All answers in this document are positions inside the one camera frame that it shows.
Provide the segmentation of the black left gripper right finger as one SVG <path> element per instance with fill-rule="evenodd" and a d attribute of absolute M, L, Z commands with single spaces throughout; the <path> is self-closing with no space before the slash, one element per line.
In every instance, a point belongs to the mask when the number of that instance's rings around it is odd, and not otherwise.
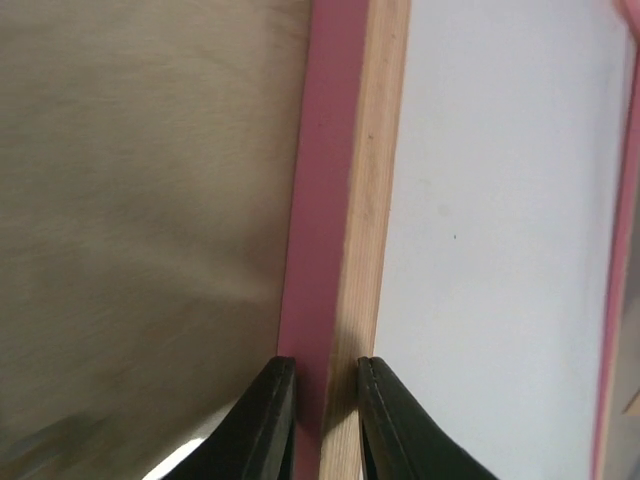
<path fill-rule="evenodd" d="M 496 480 L 451 439 L 379 357 L 357 361 L 365 479 Z"/>

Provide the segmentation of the pink wooden picture frame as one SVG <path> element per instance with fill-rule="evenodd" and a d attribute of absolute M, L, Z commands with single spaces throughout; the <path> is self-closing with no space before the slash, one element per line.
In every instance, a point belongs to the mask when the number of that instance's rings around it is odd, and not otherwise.
<path fill-rule="evenodd" d="M 298 365 L 298 479 L 361 472 L 356 361 L 375 352 L 412 5 L 316 1 L 278 351 Z M 639 5 L 607 1 L 633 47 L 620 150 L 591 470 L 604 465 L 617 320 L 639 166 Z"/>

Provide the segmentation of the red forest photo print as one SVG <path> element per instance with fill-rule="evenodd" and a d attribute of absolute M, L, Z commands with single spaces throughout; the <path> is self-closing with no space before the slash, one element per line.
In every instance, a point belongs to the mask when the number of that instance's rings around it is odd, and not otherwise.
<path fill-rule="evenodd" d="M 375 352 L 501 479 L 591 470 L 632 44 L 607 1 L 416 1 Z"/>

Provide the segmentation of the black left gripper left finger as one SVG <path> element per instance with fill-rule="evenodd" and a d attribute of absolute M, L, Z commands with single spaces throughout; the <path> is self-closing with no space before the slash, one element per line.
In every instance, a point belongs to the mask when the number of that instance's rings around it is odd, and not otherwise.
<path fill-rule="evenodd" d="M 165 477 L 278 480 L 294 472 L 296 366 L 271 358 L 219 426 Z"/>

